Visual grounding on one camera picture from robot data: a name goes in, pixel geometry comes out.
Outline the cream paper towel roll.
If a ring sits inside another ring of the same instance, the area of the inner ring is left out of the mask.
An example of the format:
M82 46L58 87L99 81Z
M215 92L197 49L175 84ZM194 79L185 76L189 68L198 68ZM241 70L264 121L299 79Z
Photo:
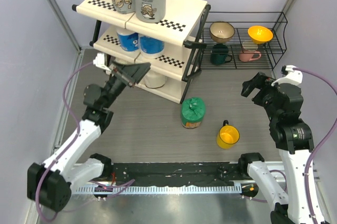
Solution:
M131 65L131 64L135 64L134 62L128 62L126 60L120 59L120 58L115 58L114 61L118 64L122 64L122 65Z
M147 88L161 88L166 84L166 76L150 70L144 77L144 83Z

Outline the green paper towel roll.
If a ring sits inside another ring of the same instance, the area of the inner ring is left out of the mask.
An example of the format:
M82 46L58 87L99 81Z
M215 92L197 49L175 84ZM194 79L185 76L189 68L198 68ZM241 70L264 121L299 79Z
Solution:
M186 99L181 105L182 125L188 129L194 129L200 126L206 113L206 105L203 99L192 97Z

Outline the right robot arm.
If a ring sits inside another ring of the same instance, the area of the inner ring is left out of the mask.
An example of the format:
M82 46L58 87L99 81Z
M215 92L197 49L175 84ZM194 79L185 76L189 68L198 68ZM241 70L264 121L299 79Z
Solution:
M243 97L259 90L252 102L266 111L270 135L285 171L287 190L272 176L261 154L242 154L239 159L237 171L243 179L252 178L257 184L271 209L271 223L326 223L313 172L312 155L317 148L310 127L300 118L302 79L298 70L287 70L279 79L259 72L242 84Z

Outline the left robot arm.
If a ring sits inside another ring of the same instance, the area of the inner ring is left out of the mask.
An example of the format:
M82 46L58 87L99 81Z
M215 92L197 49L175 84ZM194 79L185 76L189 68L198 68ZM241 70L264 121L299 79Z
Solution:
M149 72L150 63L115 64L112 76L103 87L90 84L84 89L86 106L76 129L61 147L41 164L33 163L27 171L27 196L37 210L44 206L55 213L64 209L72 192L94 178L107 181L112 175L111 159L93 154L78 167L79 157L110 125L110 106L126 87L138 84Z

